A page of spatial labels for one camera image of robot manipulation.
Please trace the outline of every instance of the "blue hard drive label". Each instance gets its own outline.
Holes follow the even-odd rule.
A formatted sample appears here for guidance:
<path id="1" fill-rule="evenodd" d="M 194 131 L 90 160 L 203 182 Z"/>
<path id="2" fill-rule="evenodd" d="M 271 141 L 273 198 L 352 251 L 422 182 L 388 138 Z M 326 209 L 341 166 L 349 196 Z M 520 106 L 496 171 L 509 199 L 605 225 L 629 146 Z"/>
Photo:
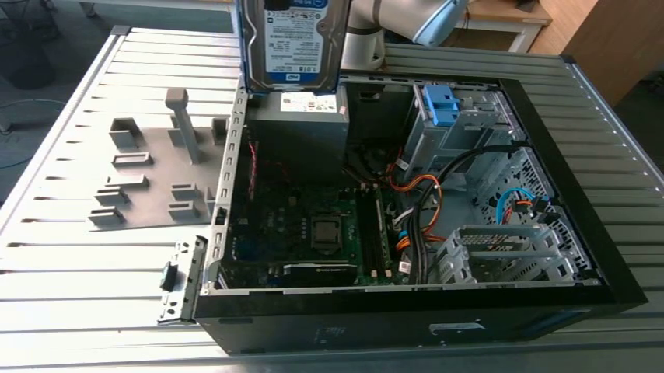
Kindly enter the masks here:
<path id="1" fill-rule="evenodd" d="M 321 72 L 327 0 L 291 0 L 286 11 L 265 12 L 266 70 L 277 82 L 310 82 Z"/>

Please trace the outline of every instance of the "slatted metal table surface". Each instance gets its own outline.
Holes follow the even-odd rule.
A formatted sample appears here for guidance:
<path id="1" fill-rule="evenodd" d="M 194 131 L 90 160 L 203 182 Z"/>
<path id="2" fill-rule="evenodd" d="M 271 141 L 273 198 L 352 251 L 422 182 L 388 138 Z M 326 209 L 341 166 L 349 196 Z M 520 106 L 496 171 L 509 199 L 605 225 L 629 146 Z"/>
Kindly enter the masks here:
<path id="1" fill-rule="evenodd" d="M 230 114 L 233 35 L 132 29 L 111 35 L 0 210 L 0 367 L 71 371 L 661 371 L 661 174 L 583 73 L 559 58 L 388 47 L 389 70 L 519 79 L 649 303 L 519 344 L 229 357 L 198 326 L 158 328 L 160 269 L 206 226 L 88 232 L 91 191 L 114 171 L 114 117 L 164 126 L 168 87 L 194 125 Z"/>

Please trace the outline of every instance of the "motherboard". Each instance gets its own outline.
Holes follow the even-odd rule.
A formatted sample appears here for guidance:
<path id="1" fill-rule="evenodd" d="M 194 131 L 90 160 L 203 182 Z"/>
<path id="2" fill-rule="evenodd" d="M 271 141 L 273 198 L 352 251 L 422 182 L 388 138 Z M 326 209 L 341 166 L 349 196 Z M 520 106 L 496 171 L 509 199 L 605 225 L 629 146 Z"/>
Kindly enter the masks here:
<path id="1" fill-rule="evenodd" d="M 376 186 L 261 184 L 231 222 L 221 282 L 233 288 L 390 284 L 384 216 Z"/>

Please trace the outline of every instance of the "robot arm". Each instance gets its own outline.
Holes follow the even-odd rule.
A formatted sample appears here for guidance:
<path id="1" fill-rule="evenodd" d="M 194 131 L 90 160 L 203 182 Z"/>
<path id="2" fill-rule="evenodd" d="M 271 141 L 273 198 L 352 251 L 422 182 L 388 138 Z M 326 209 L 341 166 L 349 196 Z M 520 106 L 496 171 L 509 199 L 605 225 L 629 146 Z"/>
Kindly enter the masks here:
<path id="1" fill-rule="evenodd" d="M 438 46 L 462 17 L 468 0 L 354 0 L 341 66 L 374 70 L 384 63 L 384 29 L 426 47 Z"/>

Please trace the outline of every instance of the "hard drive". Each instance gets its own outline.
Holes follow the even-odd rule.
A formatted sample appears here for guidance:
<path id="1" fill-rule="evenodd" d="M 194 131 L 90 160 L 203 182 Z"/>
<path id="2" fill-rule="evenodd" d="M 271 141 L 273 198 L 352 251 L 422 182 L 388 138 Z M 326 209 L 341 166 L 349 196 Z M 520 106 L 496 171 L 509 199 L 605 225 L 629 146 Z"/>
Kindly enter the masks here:
<path id="1" fill-rule="evenodd" d="M 247 90 L 335 92 L 350 0 L 238 1 L 237 9 Z"/>

